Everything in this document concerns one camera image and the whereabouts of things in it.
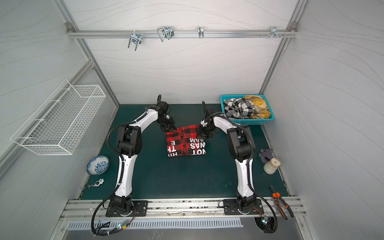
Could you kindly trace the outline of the red black plaid shirt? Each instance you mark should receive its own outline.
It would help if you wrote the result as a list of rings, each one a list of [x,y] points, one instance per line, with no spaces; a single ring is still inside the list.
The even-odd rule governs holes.
[[[197,138],[198,127],[199,125],[190,125],[167,132],[168,157],[205,155],[206,143]]]

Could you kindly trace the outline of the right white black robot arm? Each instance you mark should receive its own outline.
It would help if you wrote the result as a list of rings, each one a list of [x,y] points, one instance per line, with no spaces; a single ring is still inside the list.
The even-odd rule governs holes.
[[[230,155],[237,167],[237,208],[240,213],[248,214],[257,201],[252,177],[255,143],[250,127],[233,122],[223,113],[205,110],[205,117],[198,127],[198,138],[211,138],[216,129],[227,134]]]

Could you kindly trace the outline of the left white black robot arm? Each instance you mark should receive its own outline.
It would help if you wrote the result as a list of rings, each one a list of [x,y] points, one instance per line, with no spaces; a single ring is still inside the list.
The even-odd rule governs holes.
[[[128,215],[132,203],[132,180],[136,159],[143,148],[143,131],[156,122],[163,132],[175,130],[175,121],[167,113],[169,104],[158,100],[135,120],[112,128],[107,136],[107,146],[119,157],[119,172],[114,192],[110,196],[111,209]]]

